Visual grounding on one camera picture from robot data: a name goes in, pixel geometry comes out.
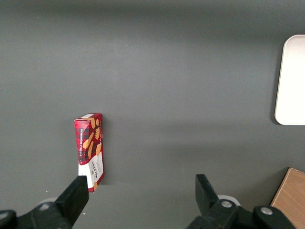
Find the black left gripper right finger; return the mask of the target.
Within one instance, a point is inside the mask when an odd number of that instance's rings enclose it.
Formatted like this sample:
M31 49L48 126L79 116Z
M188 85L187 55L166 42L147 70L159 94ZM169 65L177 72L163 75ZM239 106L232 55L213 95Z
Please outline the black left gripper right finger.
M195 178L195 198L201 213L188 229L294 229L295 226L277 208L256 206L245 210L233 201L219 198L206 175Z

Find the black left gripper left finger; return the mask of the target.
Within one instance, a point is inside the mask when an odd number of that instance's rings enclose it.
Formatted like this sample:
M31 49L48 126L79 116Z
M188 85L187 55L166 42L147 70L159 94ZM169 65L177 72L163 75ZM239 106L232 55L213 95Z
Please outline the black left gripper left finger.
M43 202L17 216L11 209L0 212L2 229L71 229L89 200L87 177L77 176L54 202Z

